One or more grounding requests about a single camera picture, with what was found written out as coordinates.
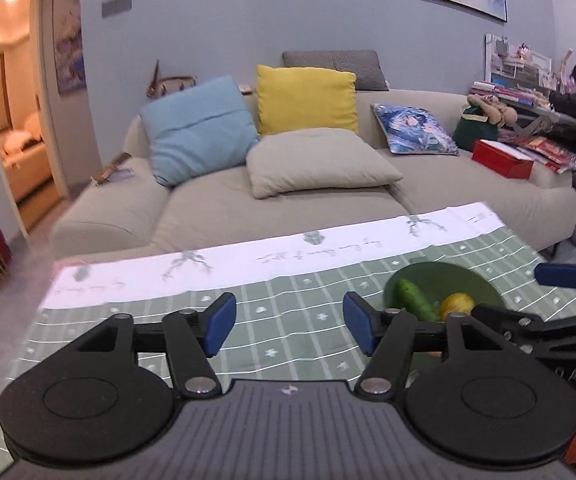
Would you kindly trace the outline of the yellow-green pear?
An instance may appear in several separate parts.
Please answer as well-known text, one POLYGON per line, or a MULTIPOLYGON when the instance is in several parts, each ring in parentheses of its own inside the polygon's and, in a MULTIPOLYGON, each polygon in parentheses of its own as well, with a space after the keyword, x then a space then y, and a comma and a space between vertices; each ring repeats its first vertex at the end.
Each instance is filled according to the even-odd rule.
POLYGON ((455 292, 455 294, 446 297, 440 304, 440 320, 444 322, 448 315, 453 313, 469 315, 475 305, 474 298, 464 292, 455 292))

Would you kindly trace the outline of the green cucumber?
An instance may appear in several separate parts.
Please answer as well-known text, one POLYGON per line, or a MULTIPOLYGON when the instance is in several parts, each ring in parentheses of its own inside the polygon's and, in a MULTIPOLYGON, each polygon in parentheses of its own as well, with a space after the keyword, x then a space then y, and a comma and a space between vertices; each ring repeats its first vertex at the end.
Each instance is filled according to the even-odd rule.
POLYGON ((425 299, 425 295, 413 282, 399 280, 395 283, 392 296, 392 307, 405 310, 414 315, 420 322, 438 322, 437 309, 425 299))

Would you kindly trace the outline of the green plastic colander bowl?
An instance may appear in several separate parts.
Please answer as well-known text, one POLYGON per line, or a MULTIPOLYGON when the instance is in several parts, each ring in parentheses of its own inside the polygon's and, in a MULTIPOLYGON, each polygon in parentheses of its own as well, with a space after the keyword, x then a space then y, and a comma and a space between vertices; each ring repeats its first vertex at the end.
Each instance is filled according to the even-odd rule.
MULTIPOLYGON (((477 304, 487 304, 488 306, 506 308, 505 301, 495 287, 481 278, 479 274, 468 270, 463 266, 455 263, 431 262, 414 260, 409 266, 396 271, 388 279, 382 293, 382 307, 384 310, 396 309, 392 307, 393 288, 397 281, 405 280, 413 282, 419 287, 430 304, 437 309, 439 314, 440 304, 442 301, 455 292, 464 292, 474 298, 477 304)), ((410 369, 407 380, 414 380, 430 370, 431 367, 441 363, 442 353, 444 352, 445 331, 443 330, 444 322, 428 322, 432 325, 437 324, 440 327, 439 336, 429 336, 431 346, 419 347, 422 343, 422 335, 416 337, 417 347, 413 353, 413 359, 410 362, 410 369)))

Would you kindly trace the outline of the red magazines stack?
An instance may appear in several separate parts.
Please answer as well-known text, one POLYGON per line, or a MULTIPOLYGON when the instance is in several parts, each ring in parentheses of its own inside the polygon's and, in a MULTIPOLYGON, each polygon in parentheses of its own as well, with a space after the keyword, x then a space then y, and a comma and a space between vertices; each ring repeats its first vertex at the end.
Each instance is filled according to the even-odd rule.
POLYGON ((517 136, 502 130, 498 140, 539 162, 555 174, 576 170, 576 153, 546 136, 517 136))

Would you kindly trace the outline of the red box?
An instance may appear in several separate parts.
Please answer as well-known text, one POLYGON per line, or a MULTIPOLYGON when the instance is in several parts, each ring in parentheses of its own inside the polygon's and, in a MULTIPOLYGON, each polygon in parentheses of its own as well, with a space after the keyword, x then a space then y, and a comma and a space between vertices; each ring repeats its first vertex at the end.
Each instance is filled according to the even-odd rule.
POLYGON ((472 159, 507 179, 528 180, 533 159, 497 141, 477 140, 472 159))

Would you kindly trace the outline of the plush toy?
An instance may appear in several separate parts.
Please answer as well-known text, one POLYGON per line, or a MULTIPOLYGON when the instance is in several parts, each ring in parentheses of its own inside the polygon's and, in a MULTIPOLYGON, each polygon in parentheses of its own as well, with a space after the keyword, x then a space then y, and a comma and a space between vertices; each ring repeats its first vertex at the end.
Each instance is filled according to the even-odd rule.
POLYGON ((468 94, 467 101, 471 106, 478 106, 489 119, 489 123, 498 128, 503 126, 513 127, 516 125, 518 115, 516 110, 497 99, 496 96, 479 96, 468 94))

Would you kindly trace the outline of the dark green bag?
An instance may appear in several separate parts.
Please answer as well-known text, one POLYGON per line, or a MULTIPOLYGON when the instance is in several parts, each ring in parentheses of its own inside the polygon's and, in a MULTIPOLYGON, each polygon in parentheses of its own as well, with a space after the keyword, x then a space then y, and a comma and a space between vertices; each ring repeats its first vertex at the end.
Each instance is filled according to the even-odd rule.
POLYGON ((484 110, 480 106, 469 105, 462 111, 453 140, 461 150, 473 152, 478 140, 496 141, 497 136, 497 125, 490 123, 484 110))

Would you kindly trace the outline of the beige fabric sofa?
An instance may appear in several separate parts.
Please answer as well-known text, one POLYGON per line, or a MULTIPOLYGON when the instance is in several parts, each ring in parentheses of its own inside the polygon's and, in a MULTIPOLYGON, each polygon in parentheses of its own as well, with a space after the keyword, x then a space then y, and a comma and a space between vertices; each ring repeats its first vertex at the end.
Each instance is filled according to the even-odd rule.
POLYGON ((569 238, 576 191, 568 174, 534 167, 508 179, 455 155, 395 155, 375 104, 422 108, 453 132, 460 94, 389 90, 357 96, 358 134, 302 129, 265 136, 244 165, 166 188, 154 180, 148 137, 134 120, 124 141, 131 176, 89 185, 51 233, 56 258, 113 261, 185 252, 333 226, 485 203, 536 250, 569 238))

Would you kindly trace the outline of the blue printed cushion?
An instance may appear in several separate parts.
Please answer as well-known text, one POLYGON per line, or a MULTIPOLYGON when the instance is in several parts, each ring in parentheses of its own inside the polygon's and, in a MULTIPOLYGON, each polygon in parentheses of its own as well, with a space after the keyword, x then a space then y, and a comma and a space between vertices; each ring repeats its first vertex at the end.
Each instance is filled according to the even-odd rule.
POLYGON ((387 103, 370 105, 393 155, 457 155, 459 149, 424 108, 387 103))

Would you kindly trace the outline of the green checked tablecloth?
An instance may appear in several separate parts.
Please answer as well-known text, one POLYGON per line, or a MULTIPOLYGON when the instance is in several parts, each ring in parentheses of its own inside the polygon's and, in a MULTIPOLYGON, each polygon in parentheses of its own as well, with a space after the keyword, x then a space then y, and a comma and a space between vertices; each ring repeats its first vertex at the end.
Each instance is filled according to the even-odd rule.
POLYGON ((356 292, 391 310, 382 307, 385 284, 418 259, 476 272, 503 309, 545 321, 576 316, 576 289, 538 284, 534 268, 548 262, 480 203, 71 264, 42 302, 4 388, 114 314, 158 323, 230 292, 235 325, 209 361, 223 392, 184 403, 157 440, 99 465, 15 460, 0 428, 0 479, 576 479, 576 435, 563 458, 546 464, 466 465, 422 443, 392 404, 355 396, 369 357, 345 326, 342 299, 356 292))

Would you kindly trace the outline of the grey cushion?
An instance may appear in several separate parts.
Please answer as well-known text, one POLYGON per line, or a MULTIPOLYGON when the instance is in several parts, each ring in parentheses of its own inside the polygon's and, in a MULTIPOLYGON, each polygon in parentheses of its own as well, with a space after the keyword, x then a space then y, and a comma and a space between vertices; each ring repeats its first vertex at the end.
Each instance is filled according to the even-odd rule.
POLYGON ((357 91, 388 91, 375 50, 293 50, 281 55, 285 67, 320 67, 356 76, 357 91))

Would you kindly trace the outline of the beige cushion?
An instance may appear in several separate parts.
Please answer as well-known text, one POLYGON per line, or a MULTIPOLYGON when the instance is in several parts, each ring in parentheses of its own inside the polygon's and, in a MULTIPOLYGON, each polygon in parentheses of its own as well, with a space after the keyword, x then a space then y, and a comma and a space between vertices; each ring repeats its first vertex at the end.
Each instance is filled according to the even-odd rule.
POLYGON ((247 169, 258 200, 324 188, 379 188, 403 179, 360 136, 339 128, 265 136, 248 152, 247 169))

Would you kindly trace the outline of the light blue cushion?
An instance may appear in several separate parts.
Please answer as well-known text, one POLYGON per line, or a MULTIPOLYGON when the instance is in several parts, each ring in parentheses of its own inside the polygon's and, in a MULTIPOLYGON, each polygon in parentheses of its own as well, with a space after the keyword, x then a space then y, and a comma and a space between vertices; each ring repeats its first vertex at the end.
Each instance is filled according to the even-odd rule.
POLYGON ((230 76, 164 96, 139 115, 153 177, 166 188, 241 166, 260 142, 248 105, 230 76))

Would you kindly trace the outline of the yellow cushion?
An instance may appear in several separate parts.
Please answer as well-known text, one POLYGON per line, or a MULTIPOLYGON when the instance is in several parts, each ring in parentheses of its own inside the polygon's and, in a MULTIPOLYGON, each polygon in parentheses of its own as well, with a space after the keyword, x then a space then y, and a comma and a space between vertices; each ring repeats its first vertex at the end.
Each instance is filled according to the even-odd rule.
POLYGON ((356 76, 321 67, 256 67, 263 136, 312 128, 358 133, 356 76))

